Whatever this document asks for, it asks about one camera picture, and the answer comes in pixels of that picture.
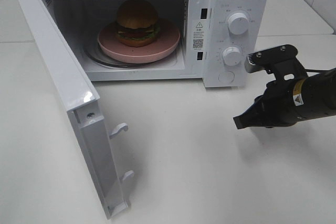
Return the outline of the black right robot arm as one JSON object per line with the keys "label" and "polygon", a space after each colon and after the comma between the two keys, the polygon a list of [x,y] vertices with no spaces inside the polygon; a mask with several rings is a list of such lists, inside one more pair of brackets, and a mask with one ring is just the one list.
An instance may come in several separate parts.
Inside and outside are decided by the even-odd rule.
{"label": "black right robot arm", "polygon": [[292,80],[282,91],[269,87],[233,120],[238,129],[244,129],[288,127],[328,116],[335,116],[335,69]]}

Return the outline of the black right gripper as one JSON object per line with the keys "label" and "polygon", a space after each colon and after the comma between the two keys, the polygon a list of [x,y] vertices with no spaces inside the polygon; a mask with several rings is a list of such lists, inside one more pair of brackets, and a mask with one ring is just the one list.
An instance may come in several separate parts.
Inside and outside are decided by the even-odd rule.
{"label": "black right gripper", "polygon": [[307,119],[298,111],[293,99],[293,89],[297,82],[304,81],[304,71],[298,77],[286,80],[277,77],[267,84],[264,94],[257,98],[243,114],[233,117],[237,129],[247,127],[288,127]]}

